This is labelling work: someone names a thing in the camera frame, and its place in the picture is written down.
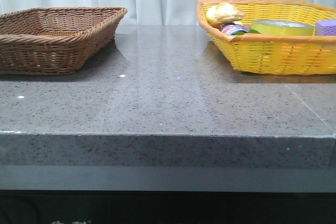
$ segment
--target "small item in basket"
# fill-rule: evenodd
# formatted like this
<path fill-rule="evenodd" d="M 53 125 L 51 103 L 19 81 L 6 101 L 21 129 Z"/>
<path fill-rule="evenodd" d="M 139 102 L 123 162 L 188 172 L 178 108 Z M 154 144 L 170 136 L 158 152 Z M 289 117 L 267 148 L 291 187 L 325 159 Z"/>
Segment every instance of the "small item in basket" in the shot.
<path fill-rule="evenodd" d="M 206 19 L 212 27 L 220 29 L 222 24 L 232 23 L 245 17 L 245 13 L 230 3 L 212 6 L 206 13 Z"/>
<path fill-rule="evenodd" d="M 251 29 L 251 24 L 242 24 L 241 26 L 242 26 L 242 29 L 247 30 L 247 31 L 250 31 Z"/>
<path fill-rule="evenodd" d="M 228 35 L 240 35 L 248 33 L 247 30 L 244 30 L 241 26 L 235 23 L 227 23 L 222 25 L 221 32 L 228 34 Z"/>
<path fill-rule="evenodd" d="M 267 35 L 312 36 L 314 26 L 287 20 L 256 19 L 252 21 L 251 29 Z"/>
<path fill-rule="evenodd" d="M 336 19 L 316 21 L 316 35 L 336 35 Z"/>

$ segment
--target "basket rim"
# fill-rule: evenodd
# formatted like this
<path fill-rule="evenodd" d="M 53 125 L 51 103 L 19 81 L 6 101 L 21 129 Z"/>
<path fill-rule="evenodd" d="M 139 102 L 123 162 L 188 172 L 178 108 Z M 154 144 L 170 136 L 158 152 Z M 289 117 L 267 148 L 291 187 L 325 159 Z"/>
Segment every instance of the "basket rim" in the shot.
<path fill-rule="evenodd" d="M 227 42 L 289 42 L 302 44 L 336 44 L 336 36 L 281 36 L 281 35 L 265 35 L 265 34 L 244 34 L 244 35 L 227 35 L 219 31 L 217 28 L 210 26 L 202 19 L 202 6 L 217 5 L 222 2 L 230 4 L 288 4 L 288 5 L 302 5 L 313 7 L 319 10 L 327 10 L 336 13 L 336 8 L 309 3 L 307 1 L 277 1 L 277 0 L 199 0 L 197 1 L 197 21 L 199 25 L 218 39 L 223 39 Z"/>
<path fill-rule="evenodd" d="M 69 36 L 50 36 L 50 35 L 30 35 L 30 34 L 20 34 L 20 35 L 13 35 L 13 34 L 0 34 L 0 42 L 4 43 L 48 43 L 48 44 L 60 44 L 60 43 L 69 43 L 69 42 L 77 42 L 88 37 L 97 34 L 100 30 L 104 29 L 106 26 L 111 25 L 118 20 L 121 20 L 124 15 L 128 12 L 126 7 L 120 6 L 106 6 L 106 7 L 91 7 L 91 6 L 78 6 L 78 7 L 34 7 L 25 10 L 18 10 L 11 13 L 1 14 L 0 18 L 3 17 L 11 17 L 16 16 L 22 13 L 29 13 L 29 12 L 38 12 L 38 11 L 71 11 L 71 10 L 118 10 L 117 13 L 107 18 L 106 20 L 102 21 L 99 24 L 96 24 L 86 30 L 79 31 L 74 33 L 73 35 Z"/>

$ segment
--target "purple sponge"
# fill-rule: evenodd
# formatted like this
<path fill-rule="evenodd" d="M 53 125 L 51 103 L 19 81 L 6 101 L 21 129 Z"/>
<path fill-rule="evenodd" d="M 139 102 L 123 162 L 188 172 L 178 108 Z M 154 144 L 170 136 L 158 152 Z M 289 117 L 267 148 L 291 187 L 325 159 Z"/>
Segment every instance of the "purple sponge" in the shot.
<path fill-rule="evenodd" d="M 316 35 L 336 35 L 336 19 L 316 22 Z"/>

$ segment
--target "gray countertop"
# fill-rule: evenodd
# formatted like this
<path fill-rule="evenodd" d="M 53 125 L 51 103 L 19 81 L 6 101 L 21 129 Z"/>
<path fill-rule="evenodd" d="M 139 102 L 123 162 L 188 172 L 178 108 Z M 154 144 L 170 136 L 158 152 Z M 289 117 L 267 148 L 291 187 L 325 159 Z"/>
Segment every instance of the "gray countertop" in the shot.
<path fill-rule="evenodd" d="M 73 75 L 0 74 L 0 172 L 16 166 L 330 172 L 335 97 L 335 75 L 233 70 L 200 27 L 121 25 L 115 40 Z M 13 189 L 4 177 L 0 186 Z"/>

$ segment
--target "yellow tape roll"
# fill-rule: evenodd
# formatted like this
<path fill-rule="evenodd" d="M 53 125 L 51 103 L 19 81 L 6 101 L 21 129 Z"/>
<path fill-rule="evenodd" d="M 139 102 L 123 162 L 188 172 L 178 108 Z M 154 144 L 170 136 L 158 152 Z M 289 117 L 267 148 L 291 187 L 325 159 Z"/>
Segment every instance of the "yellow tape roll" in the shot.
<path fill-rule="evenodd" d="M 251 29 L 258 31 L 261 34 L 269 35 L 312 36 L 314 33 L 314 26 L 312 25 L 300 22 L 272 19 L 253 20 Z"/>

